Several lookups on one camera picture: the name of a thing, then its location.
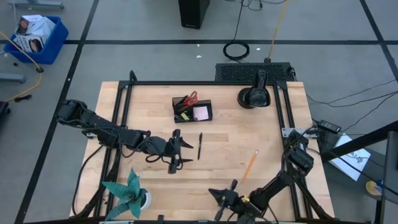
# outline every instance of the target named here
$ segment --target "black pen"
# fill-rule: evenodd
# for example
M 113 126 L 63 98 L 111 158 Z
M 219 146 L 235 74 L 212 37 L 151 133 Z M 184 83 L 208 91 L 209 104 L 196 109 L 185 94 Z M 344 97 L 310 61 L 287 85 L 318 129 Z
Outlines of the black pen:
M 202 136 L 202 133 L 200 133 L 200 135 L 199 135 L 199 149 L 198 149 L 198 160 L 200 159 L 200 149 L 201 149 L 201 136 Z

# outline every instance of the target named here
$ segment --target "plant pot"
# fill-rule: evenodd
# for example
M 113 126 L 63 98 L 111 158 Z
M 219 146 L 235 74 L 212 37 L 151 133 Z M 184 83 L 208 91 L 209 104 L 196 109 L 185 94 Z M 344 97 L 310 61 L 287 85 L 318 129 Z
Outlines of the plant pot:
M 143 192 L 145 192 L 142 200 L 141 200 L 141 211 L 149 208 L 150 204 L 152 203 L 152 195 L 147 189 L 141 189 Z

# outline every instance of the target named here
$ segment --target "blue plastic bin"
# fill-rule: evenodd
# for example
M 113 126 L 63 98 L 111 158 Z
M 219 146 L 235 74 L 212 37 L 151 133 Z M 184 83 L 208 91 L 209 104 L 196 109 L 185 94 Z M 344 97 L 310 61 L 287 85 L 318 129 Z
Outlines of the blue plastic bin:
M 31 56 L 37 63 L 52 65 L 61 51 L 64 41 L 68 37 L 68 30 L 62 24 L 61 18 L 57 16 L 47 16 L 51 21 L 55 23 L 55 27 L 44 44 L 42 51 L 38 53 L 26 52 Z M 4 47 L 4 51 L 12 54 L 15 58 L 24 63 L 32 63 L 24 54 L 19 52 L 11 43 L 7 43 Z

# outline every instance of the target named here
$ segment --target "yellow cable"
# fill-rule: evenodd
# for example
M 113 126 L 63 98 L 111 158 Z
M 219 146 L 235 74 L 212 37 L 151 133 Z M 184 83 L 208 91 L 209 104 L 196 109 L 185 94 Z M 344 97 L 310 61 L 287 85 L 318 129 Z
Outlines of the yellow cable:
M 271 58 L 271 54 L 272 54 L 272 50 L 274 49 L 274 42 L 275 42 L 275 38 L 276 38 L 276 33 L 278 33 L 278 29 L 280 26 L 280 22 L 282 21 L 282 18 L 285 15 L 286 9 L 287 9 L 287 5 L 289 4 L 289 0 L 286 0 L 285 4 L 284 4 L 284 8 L 282 10 L 282 12 L 280 12 L 279 14 L 279 19 L 278 19 L 278 23 L 276 24 L 276 28 L 275 28 L 275 32 L 274 32 L 274 36 L 272 38 L 272 42 L 271 42 L 271 49 L 269 50 L 269 54 L 268 54 L 268 58 Z
M 41 69 L 42 69 L 42 68 L 35 62 L 35 60 L 33 60 L 33 58 L 31 58 L 27 53 L 25 53 L 23 50 L 21 50 L 21 49 L 18 47 L 18 45 L 16 45 L 12 40 L 10 40 L 10 39 L 7 37 L 6 34 L 4 34 L 4 33 L 1 32 L 1 31 L 0 31 L 0 34 L 1 34 L 6 40 L 8 40 L 16 49 L 18 49 L 22 54 L 24 54 L 27 58 L 29 58 L 29 60 L 31 60 L 31 61 L 33 62 L 33 64 L 37 67 L 38 70 L 41 70 Z M 29 92 L 29 91 L 34 90 L 35 88 L 37 88 L 37 87 L 42 83 L 42 79 L 43 79 L 43 73 L 40 72 L 39 80 L 38 80 L 38 82 L 36 83 L 36 85 L 30 87 L 29 89 L 27 89 L 27 90 L 25 90 L 25 91 L 23 91 L 23 92 L 21 92 L 21 93 L 18 93 L 17 95 L 15 95 L 15 96 L 11 97 L 10 99 L 6 100 L 6 102 L 10 102 L 10 101 L 12 101 L 13 99 L 15 99 L 15 98 L 17 98 L 17 97 L 20 97 L 21 95 L 23 95 L 23 94 L 25 94 L 25 93 L 27 93 L 27 92 Z

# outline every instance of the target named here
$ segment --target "teal fabric plant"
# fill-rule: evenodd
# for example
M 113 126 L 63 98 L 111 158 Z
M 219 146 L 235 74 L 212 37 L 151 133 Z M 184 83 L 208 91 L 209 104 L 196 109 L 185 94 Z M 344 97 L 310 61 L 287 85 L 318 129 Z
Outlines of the teal fabric plant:
M 106 221 L 130 210 L 130 212 L 139 218 L 141 214 L 141 201 L 145 195 L 139 185 L 139 177 L 131 169 L 127 186 L 115 182 L 102 182 L 102 184 L 116 197 L 119 198 L 118 204 L 108 213 Z

